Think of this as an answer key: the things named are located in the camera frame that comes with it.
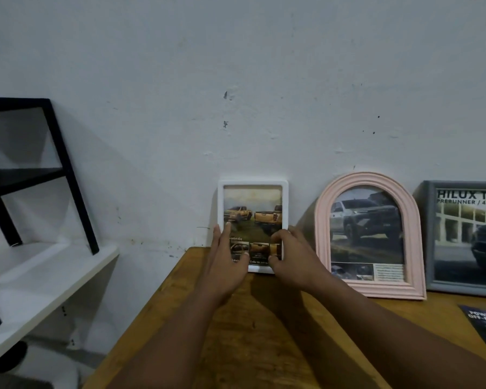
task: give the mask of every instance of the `hand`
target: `hand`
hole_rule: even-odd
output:
[[[272,235],[273,243],[284,244],[283,259],[268,257],[268,264],[275,275],[286,285],[313,294],[317,286],[328,278],[330,272],[319,260],[315,251],[300,230],[288,227]]]
[[[248,272],[250,256],[241,254],[238,262],[232,261],[229,236],[231,223],[227,222],[220,232],[216,224],[212,234],[212,244],[200,280],[198,289],[221,303],[228,298],[243,282]]]

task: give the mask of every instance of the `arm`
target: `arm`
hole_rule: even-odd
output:
[[[239,287],[250,257],[232,261],[227,223],[220,235],[214,227],[211,251],[194,291],[151,340],[117,374],[109,389],[185,388],[194,381],[207,328],[214,311]]]
[[[486,387],[486,361],[390,312],[331,273],[296,228],[272,236],[284,260],[269,257],[284,283],[313,295],[394,389]]]

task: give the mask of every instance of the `pink arched picture frame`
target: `pink arched picture frame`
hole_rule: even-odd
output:
[[[427,292],[418,207],[412,195],[390,177],[374,172],[356,172],[337,178],[324,189],[315,206],[315,241],[319,259],[328,270],[331,270],[329,221],[331,206],[340,194],[357,186],[382,189],[392,196],[398,205],[404,234],[405,281],[344,281],[368,297],[425,300]]]

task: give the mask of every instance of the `photo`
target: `photo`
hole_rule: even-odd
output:
[[[337,266],[353,280],[404,281],[402,217],[387,192],[372,186],[343,192],[329,222],[332,272]],[[358,270],[360,265],[370,273]]]
[[[281,244],[270,236],[282,228],[282,193],[277,186],[225,186],[223,220],[231,222],[233,260],[248,251],[250,264],[268,266],[268,257],[281,259]]]
[[[486,285],[486,191],[436,193],[435,280]]]
[[[371,263],[332,262],[331,274],[342,280],[374,281]]]

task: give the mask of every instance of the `wooden table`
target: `wooden table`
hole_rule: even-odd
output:
[[[208,248],[187,250],[119,339],[85,389],[105,387],[193,289]],[[486,345],[457,304],[486,299],[429,293],[424,302],[375,300],[486,359]],[[214,314],[195,387],[389,388],[343,329],[310,295],[272,275],[248,274]]]

